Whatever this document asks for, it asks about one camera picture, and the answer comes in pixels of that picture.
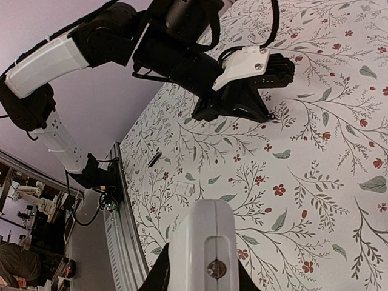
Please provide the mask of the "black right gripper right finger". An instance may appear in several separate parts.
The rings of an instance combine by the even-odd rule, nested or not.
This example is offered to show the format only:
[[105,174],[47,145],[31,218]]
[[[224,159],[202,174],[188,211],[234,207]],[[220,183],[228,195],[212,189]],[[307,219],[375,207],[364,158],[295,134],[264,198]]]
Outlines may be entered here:
[[239,276],[239,291],[260,291],[256,284],[252,281],[246,269],[238,260],[238,276]]

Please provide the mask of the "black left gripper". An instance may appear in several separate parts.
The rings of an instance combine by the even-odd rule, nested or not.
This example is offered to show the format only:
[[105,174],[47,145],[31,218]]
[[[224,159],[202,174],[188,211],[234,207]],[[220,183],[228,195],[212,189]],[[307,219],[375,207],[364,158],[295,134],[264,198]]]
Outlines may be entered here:
[[133,54],[132,76],[179,85],[199,98],[192,118],[213,121],[220,116],[264,123],[272,119],[258,89],[233,81],[218,91],[213,85],[223,72],[217,61],[195,52],[164,33],[146,33]]

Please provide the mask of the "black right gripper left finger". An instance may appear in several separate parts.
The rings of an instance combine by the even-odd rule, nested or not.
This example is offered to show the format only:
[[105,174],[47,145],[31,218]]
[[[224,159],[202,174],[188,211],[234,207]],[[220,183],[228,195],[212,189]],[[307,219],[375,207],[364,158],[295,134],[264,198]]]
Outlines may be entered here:
[[167,243],[138,291],[166,291],[169,285],[169,277],[169,243]]

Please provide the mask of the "white AC remote control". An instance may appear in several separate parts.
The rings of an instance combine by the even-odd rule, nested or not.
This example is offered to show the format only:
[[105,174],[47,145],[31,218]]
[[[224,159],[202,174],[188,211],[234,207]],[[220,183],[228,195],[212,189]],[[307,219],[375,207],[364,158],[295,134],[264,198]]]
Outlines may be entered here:
[[204,199],[190,206],[171,236],[168,290],[238,290],[235,219],[228,203]]

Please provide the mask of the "clear battery compartment cover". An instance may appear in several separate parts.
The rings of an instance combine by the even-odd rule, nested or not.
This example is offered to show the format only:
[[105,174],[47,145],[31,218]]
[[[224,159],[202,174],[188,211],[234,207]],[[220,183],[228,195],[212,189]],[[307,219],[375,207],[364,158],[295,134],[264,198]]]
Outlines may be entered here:
[[195,185],[189,182],[176,181],[174,191],[176,194],[191,197],[195,192]]

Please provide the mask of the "black battery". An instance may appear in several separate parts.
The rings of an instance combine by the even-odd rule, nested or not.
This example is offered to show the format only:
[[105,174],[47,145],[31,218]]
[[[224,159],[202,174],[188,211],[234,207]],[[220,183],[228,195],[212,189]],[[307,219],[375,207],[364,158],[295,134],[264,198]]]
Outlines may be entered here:
[[161,157],[161,152],[158,152],[148,163],[148,168],[153,167],[155,163],[160,159]]

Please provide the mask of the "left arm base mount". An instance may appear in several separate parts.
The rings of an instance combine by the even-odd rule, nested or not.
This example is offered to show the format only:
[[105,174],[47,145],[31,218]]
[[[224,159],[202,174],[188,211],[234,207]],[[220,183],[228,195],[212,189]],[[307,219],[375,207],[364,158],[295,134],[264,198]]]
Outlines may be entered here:
[[97,160],[89,153],[85,167],[80,173],[69,173],[67,171],[67,174],[84,188],[102,194],[99,207],[114,212],[119,209],[120,203],[123,201],[119,162],[118,157]]

